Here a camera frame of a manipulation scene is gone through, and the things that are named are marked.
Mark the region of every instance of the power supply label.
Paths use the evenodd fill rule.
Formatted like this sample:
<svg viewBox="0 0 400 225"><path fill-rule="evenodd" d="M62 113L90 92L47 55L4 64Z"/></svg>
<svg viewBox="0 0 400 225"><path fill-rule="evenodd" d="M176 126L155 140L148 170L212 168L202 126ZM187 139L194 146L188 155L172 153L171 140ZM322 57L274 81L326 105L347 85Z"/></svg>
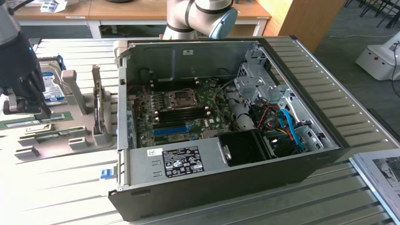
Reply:
<svg viewBox="0 0 400 225"><path fill-rule="evenodd" d="M163 151L163 159L170 178L204 171L198 146Z"/></svg>

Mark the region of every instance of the motherboard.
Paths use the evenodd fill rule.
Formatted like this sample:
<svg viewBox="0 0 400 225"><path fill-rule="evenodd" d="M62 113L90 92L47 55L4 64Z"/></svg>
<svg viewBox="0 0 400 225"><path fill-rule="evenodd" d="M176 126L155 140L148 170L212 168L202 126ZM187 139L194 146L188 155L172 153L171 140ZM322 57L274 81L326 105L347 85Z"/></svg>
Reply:
<svg viewBox="0 0 400 225"><path fill-rule="evenodd" d="M204 139L234 129L219 79L151 82L128 88L138 148Z"/></svg>

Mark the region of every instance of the slotted metal surface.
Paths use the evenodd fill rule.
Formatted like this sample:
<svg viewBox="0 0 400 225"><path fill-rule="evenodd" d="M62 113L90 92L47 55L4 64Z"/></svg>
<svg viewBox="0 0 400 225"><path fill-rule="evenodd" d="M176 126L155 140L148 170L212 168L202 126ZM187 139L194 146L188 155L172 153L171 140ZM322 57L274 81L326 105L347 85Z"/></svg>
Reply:
<svg viewBox="0 0 400 225"><path fill-rule="evenodd" d="M352 150L300 184L131 224L392 224L348 157L358 152L398 148L399 144L300 43L290 37L268 37L267 40L354 146ZM67 68L78 70L78 83L84 93L92 92L92 64L100 64L106 90L118 93L112 41L43 40L38 46L38 55L50 56L55 53L63 55ZM20 189L16 187L24 188L18 192L20 196L6 198L12 206L8 210L20 211L6 213L12 219L8 224L18 224L15 221L40 225L128 224L107 199L107 191L115 180L99 180L102 169L112 168L115 163L115 151L103 151L16 165L14 171L18 171L18 175L8 176L12 180L8 182L12 184L10 189L15 193Z"/></svg>

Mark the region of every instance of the blue pcie slot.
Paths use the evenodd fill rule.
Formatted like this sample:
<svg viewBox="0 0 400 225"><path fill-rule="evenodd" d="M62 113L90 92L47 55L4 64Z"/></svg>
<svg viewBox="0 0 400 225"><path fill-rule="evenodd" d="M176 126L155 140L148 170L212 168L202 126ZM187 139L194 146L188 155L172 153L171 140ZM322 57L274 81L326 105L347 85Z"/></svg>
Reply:
<svg viewBox="0 0 400 225"><path fill-rule="evenodd" d="M154 130L155 135L170 135L170 134L187 133L187 132L190 132L187 126Z"/></svg>

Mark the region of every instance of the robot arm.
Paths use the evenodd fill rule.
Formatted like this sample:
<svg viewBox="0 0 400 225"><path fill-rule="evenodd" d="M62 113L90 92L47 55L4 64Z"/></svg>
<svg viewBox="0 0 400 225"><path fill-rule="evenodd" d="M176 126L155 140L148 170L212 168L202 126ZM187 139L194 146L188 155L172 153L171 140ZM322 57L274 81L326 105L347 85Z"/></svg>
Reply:
<svg viewBox="0 0 400 225"><path fill-rule="evenodd" d="M0 0L0 94L8 96L3 112L36 114L38 119L46 119L51 110L44 103L40 65L12 14L6 0Z"/></svg>
<svg viewBox="0 0 400 225"><path fill-rule="evenodd" d="M196 39L196 31L211 38L224 38L236 17L232 0L168 0L163 39Z"/></svg>

